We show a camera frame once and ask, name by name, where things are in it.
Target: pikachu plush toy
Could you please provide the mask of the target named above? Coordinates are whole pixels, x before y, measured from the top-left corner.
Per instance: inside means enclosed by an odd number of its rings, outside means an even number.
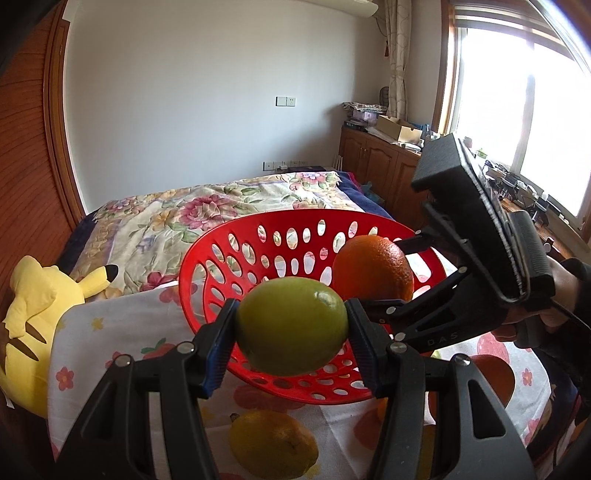
[[[76,283],[56,267],[23,257],[12,272],[15,294],[0,323],[0,388],[16,404],[47,418],[51,344],[61,316],[115,279],[116,265],[92,271]]]

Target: wooden cabinet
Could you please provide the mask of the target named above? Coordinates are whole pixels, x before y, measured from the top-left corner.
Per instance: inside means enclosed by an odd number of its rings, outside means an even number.
[[[425,225],[421,204],[427,192],[416,193],[410,186],[420,155],[345,127],[339,154],[343,170],[352,172],[360,183],[370,181],[372,191],[385,200],[385,210],[396,221],[413,230]]]

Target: white tablecloth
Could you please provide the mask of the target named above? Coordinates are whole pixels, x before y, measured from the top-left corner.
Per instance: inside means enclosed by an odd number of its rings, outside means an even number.
[[[194,303],[201,297],[194,294]],[[61,319],[54,338],[48,386],[49,429],[54,451],[62,447],[70,428],[114,356],[128,353],[136,360],[163,353],[191,339],[193,333],[178,303],[175,287],[161,288],[76,306]],[[507,412],[522,439],[528,423],[540,417],[550,395],[548,377],[537,357],[512,343],[500,344],[488,333],[440,350],[444,359],[456,352],[491,353],[509,362],[515,372],[515,393]],[[310,429],[318,443],[316,465],[308,480],[364,478],[378,439],[380,422],[375,399],[342,406],[312,406],[272,397],[226,373],[222,387],[201,411],[213,454],[225,480],[255,480],[234,459],[228,443],[230,415],[266,408],[293,416]],[[165,461],[158,399],[151,399],[152,439],[157,476],[170,478]]]

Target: beige curtain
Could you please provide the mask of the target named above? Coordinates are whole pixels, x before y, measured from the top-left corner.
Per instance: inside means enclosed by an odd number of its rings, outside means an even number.
[[[388,115],[407,119],[404,73],[410,47],[411,0],[384,0],[390,51]]]

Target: bed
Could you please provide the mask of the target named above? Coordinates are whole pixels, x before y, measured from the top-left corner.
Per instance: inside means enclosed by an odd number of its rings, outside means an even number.
[[[174,284],[185,252],[200,235],[241,216],[302,208],[362,210],[389,218],[361,193],[350,174],[319,171],[130,197],[107,203],[81,222],[60,258],[60,268],[78,279],[100,265],[114,263],[119,274],[95,301],[69,310],[56,329],[48,376],[48,426],[54,454],[59,454],[78,412],[117,355],[150,358],[192,336]],[[447,274],[452,272],[454,266],[440,258]],[[193,307],[199,315],[202,283],[197,280],[196,286]],[[528,443],[535,429],[532,421],[540,418],[550,395],[548,378],[535,354],[498,343],[490,333],[439,354],[449,359],[460,351],[496,355],[510,364],[516,390],[507,412]],[[158,400],[150,402],[151,424],[158,425]],[[332,407],[285,401],[231,374],[212,399],[200,403],[216,462],[226,475],[222,478],[244,480],[254,477],[228,450],[232,413],[251,408],[289,413],[319,443],[318,467],[308,478],[355,480],[365,476],[377,443],[381,422],[376,405],[375,399]],[[425,420],[433,422],[428,411]],[[152,430],[152,441],[158,477],[168,478],[158,427]]]

